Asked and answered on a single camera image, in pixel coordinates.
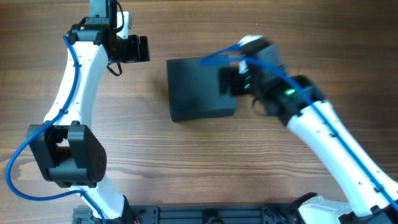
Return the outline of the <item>black box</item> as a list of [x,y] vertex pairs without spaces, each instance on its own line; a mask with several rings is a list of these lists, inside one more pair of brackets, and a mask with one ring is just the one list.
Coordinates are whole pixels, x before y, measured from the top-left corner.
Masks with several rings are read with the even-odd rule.
[[174,122],[232,116],[236,100],[220,83],[229,65],[203,65],[201,58],[167,60],[170,116]]

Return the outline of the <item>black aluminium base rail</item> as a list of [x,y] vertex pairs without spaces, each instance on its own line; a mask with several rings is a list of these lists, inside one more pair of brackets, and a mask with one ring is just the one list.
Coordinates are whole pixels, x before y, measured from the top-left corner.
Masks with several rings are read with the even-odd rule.
[[142,224],[203,224],[303,223],[298,210],[289,203],[266,203],[242,206],[158,207],[132,206],[133,217],[125,223]]

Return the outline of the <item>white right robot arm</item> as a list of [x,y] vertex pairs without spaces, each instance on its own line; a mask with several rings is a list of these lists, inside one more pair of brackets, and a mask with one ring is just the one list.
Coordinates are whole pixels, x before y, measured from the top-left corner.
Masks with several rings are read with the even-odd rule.
[[298,203],[304,223],[397,223],[397,182],[366,153],[341,122],[332,104],[305,76],[290,77],[275,46],[261,35],[247,35],[224,49],[238,62],[238,91],[251,93],[268,116],[276,116],[319,158],[347,201],[308,194]]

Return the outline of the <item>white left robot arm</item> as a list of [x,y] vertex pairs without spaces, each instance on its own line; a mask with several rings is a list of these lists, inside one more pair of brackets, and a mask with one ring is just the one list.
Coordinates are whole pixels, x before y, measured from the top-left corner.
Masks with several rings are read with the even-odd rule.
[[55,101],[27,140],[46,181],[78,194],[98,223],[141,219],[107,178],[106,151],[91,130],[101,77],[111,65],[149,60],[147,38],[129,34],[129,14],[117,1],[91,1],[90,13],[72,25],[64,41],[67,65]]

